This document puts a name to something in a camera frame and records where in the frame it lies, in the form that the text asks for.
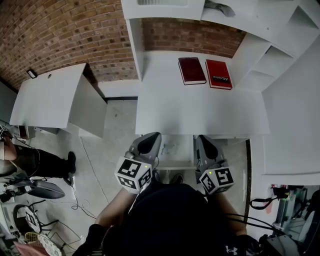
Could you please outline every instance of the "black strap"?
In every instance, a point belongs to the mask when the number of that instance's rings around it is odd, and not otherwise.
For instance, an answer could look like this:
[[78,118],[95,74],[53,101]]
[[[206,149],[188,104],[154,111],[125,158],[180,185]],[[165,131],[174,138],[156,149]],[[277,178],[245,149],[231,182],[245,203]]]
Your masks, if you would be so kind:
[[[275,199],[278,199],[278,197],[275,197],[275,198],[266,198],[266,199],[263,199],[263,198],[256,198],[256,199],[253,199],[250,201],[250,206],[253,208],[253,209],[256,209],[256,210],[264,210],[266,209],[273,200]],[[258,202],[258,203],[267,203],[266,205],[263,205],[263,206],[253,206],[253,202]]]

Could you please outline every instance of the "black pants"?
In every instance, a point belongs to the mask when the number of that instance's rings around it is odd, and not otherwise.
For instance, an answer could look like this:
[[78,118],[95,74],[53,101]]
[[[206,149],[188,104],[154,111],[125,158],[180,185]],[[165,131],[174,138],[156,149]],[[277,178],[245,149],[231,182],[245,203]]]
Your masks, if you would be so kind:
[[24,170],[29,176],[39,176],[47,178],[65,178],[72,169],[69,160],[43,151],[41,149],[16,146],[17,159],[13,161],[19,168]]

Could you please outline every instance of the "red book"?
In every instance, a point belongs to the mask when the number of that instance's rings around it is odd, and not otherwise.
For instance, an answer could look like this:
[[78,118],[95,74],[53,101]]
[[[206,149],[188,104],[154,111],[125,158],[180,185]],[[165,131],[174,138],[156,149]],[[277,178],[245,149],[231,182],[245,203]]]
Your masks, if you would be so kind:
[[178,64],[185,86],[200,85],[207,82],[198,58],[179,58]]
[[231,90],[228,68],[225,62],[207,59],[205,62],[211,88]]

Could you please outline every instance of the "book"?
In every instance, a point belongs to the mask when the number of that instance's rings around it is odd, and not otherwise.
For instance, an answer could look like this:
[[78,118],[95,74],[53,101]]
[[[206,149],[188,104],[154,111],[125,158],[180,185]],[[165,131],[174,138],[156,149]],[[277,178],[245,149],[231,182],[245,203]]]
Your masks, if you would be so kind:
[[207,82],[198,58],[179,58],[178,64],[185,86],[200,85]]
[[205,66],[211,88],[232,89],[232,82],[225,62],[207,59]]

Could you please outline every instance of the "white wall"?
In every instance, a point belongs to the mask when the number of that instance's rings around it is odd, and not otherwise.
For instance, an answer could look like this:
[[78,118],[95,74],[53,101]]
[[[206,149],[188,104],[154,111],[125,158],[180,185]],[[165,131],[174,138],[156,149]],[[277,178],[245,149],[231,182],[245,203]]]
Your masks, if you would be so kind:
[[265,173],[320,172],[320,37],[262,95]]
[[17,94],[0,82],[0,120],[10,122]]

